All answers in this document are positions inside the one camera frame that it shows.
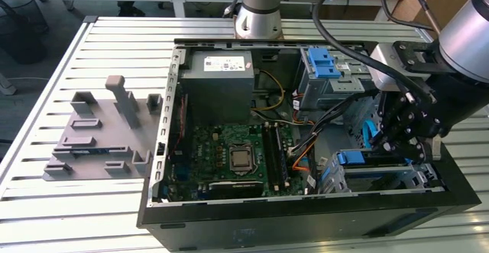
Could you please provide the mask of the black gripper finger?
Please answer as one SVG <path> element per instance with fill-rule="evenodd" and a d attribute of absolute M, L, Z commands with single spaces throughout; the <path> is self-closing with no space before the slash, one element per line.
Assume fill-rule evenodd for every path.
<path fill-rule="evenodd" d="M 439 133 L 439 120 L 430 115 L 384 117 L 384 145 L 388 151 L 412 162 L 432 159 L 427 139 Z"/>
<path fill-rule="evenodd" d="M 420 115 L 420 103 L 410 92 L 380 93 L 376 111 L 379 130 L 368 139 L 372 150 L 423 150 L 414 128 Z"/>

